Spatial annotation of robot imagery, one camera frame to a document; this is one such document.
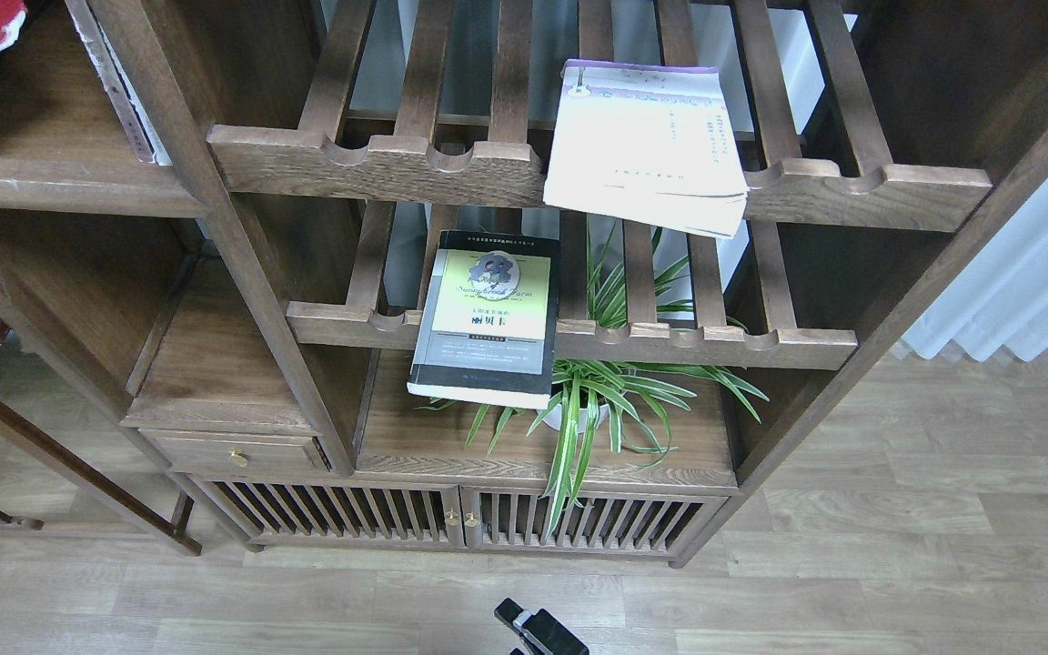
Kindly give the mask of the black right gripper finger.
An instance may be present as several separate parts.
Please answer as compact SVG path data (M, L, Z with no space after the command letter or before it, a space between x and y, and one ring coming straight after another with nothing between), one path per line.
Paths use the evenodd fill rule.
M590 648L570 633L562 623L558 623L548 610L528 612L511 598L506 598L496 606L494 615L508 629L514 630L524 646L524 650L514 648L512 655L590 654Z

